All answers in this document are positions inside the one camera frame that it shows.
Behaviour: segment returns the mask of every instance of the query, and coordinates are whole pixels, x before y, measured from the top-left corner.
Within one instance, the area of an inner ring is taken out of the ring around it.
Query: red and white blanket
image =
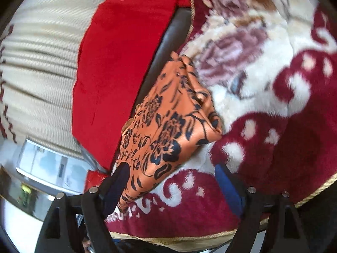
[[[122,214],[113,237],[179,251],[216,246],[238,225],[214,178],[225,163],[264,193],[301,205],[337,179],[337,44],[317,0],[192,0],[193,59],[223,120],[221,140]]]

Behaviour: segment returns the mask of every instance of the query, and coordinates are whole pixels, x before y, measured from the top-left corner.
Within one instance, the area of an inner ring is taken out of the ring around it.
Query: metal bolt
[[[282,196],[285,197],[285,198],[289,198],[290,195],[289,195],[288,191],[283,191]]]
[[[94,194],[94,193],[96,193],[97,191],[98,191],[98,187],[92,187],[92,188],[89,189],[89,192],[90,192],[91,194]]]
[[[56,199],[62,199],[64,197],[64,193],[63,192],[59,192],[57,195],[56,195]]]
[[[248,187],[247,190],[248,190],[248,192],[251,193],[251,194],[256,193],[256,188],[255,188],[255,187]]]

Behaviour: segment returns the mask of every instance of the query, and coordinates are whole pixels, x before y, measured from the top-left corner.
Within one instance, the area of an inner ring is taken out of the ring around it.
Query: gold trim
[[[150,242],[152,244],[160,245],[160,246],[166,246],[168,248],[171,248],[175,251],[184,252],[184,251],[196,251],[196,250],[205,250],[210,247],[216,247],[218,245],[221,245],[223,243],[229,242],[233,239],[234,234],[232,235],[226,235],[222,237],[213,237],[213,238],[207,238],[204,240],[188,240],[188,241],[176,241],[174,243],[167,242],[166,239],[158,239],[158,238],[137,238],[135,236],[127,235],[123,236],[116,232],[110,232],[110,235],[112,238],[115,239],[133,239],[133,240],[143,240],[146,242]]]
[[[186,36],[186,41],[188,40],[189,36],[191,35],[191,33],[193,31],[193,22],[194,22],[194,18],[195,18],[194,0],[190,0],[190,2],[191,2],[191,25],[190,25],[190,28],[188,30],[188,34]]]
[[[189,36],[191,35],[193,31],[193,22],[195,18],[195,4],[194,0],[190,0],[191,2],[191,25],[188,31],[188,35],[186,37],[186,40],[188,40]],[[337,181],[337,172],[332,175],[323,185],[321,185],[318,189],[316,189],[312,194],[310,194],[308,197],[303,199],[302,201],[298,202],[295,204],[295,207],[298,208],[301,205],[307,203],[317,195],[319,195],[322,191],[330,187],[334,182]],[[268,223],[268,218],[263,219],[260,221],[260,225],[264,225]],[[211,238],[218,238],[218,237],[223,237],[223,236],[228,236],[228,235],[234,235],[237,229],[230,230],[230,231],[224,231],[220,233],[215,233],[212,235],[206,235],[206,236],[201,236],[201,237],[174,237],[174,238],[140,238],[136,236],[131,236],[128,234],[120,234],[117,232],[110,232],[110,235],[112,238],[128,238],[128,239],[138,239],[146,242],[150,242],[153,244],[158,244],[161,243],[163,245],[172,245],[172,244],[178,244],[179,242],[184,242],[184,241],[199,241],[199,240],[207,240]]]

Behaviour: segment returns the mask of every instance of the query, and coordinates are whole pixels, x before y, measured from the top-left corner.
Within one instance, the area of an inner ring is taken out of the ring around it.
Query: chrome surface
[[[247,190],[248,190],[248,192],[251,193],[251,194],[256,193],[256,188],[255,188],[255,187],[248,187]]]
[[[98,191],[98,187],[92,187],[92,188],[89,189],[89,192],[90,192],[91,194],[94,194],[94,193],[96,193],[97,191]]]
[[[56,199],[62,199],[64,197],[64,193],[63,192],[59,192],[57,195],[56,195]]]
[[[290,194],[289,194],[288,191],[283,191],[282,196],[285,197],[285,198],[289,198]]]
[[[44,221],[54,196],[27,185],[0,167],[0,196],[26,214]]]
[[[87,249],[90,253],[95,253],[94,249],[91,246],[89,246]]]
[[[77,225],[80,227],[83,222],[84,216],[82,214],[76,214]]]
[[[96,167],[99,172],[104,173],[104,174],[109,174],[109,171],[107,171],[104,167],[102,167],[98,162],[96,162]]]
[[[26,139],[16,165],[16,171],[21,175],[67,195],[83,193],[87,170],[92,169],[92,165],[85,160],[58,153],[29,139]],[[44,170],[50,177],[41,174]]]

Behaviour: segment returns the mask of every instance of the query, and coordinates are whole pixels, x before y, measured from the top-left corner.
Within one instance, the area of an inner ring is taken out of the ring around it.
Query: black mount
[[[100,187],[70,197],[59,193],[47,213],[35,253],[84,253],[85,233],[78,227],[76,214],[84,216],[95,253],[117,253],[104,219],[114,212],[129,176],[129,165],[121,163]],[[266,196],[246,188],[225,165],[216,166],[215,177],[232,211],[241,218],[226,253],[250,253],[263,213],[270,216],[261,253],[309,253],[298,212],[288,195]]]

